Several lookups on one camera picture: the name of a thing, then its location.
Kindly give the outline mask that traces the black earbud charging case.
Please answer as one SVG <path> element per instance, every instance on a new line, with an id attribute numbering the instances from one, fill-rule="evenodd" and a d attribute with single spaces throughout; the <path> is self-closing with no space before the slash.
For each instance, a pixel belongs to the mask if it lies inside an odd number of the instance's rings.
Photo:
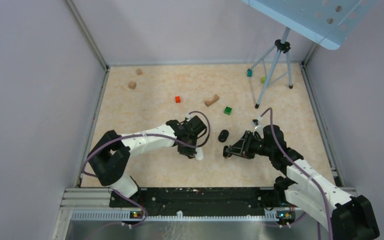
<path id="1" fill-rule="evenodd" d="M 227 141 L 228 137 L 229 137 L 229 131 L 227 129 L 223 129 L 221 130 L 220 134 L 218 135 L 218 141 L 221 142 L 221 143 L 224 143 Z"/>

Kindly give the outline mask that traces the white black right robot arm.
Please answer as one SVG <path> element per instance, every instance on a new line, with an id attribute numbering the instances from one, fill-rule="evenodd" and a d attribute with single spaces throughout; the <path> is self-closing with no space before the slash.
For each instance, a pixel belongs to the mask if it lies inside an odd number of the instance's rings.
<path id="1" fill-rule="evenodd" d="M 245 131 L 233 145 L 223 148 L 223 156 L 253 159 L 268 157 L 283 173 L 276 179 L 273 200 L 279 206 L 292 204 L 315 219 L 333 240 L 374 240 L 380 236 L 371 202 L 353 196 L 319 174 L 296 150 L 287 146 L 277 125 L 263 127 L 262 134 Z"/>

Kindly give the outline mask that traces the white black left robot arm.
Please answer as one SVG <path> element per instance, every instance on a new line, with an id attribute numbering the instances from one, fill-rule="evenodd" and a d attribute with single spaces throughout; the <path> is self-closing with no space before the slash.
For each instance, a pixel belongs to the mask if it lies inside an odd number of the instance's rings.
<path id="1" fill-rule="evenodd" d="M 136 133 L 107 131 L 87 155 L 86 163 L 93 170 L 90 176 L 97 178 L 101 186 L 119 192 L 127 206 L 136 206 L 141 194 L 137 183 L 125 172 L 129 159 L 157 149 L 176 147 L 180 155 L 202 160 L 202 147 L 209 140 L 211 125 L 207 117 L 201 119 L 199 115 L 199 111 L 192 111 L 183 121 L 168 120 L 158 127 Z"/>

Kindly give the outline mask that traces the white earbud charging case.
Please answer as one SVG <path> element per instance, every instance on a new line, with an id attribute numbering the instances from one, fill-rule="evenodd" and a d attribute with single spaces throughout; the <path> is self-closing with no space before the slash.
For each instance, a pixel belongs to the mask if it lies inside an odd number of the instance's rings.
<path id="1" fill-rule="evenodd" d="M 202 161 L 204 159 L 204 152 L 203 152 L 203 149 L 201 147 L 197 147 L 195 149 L 196 153 L 194 155 L 194 158 L 197 160 L 197 161 Z"/>

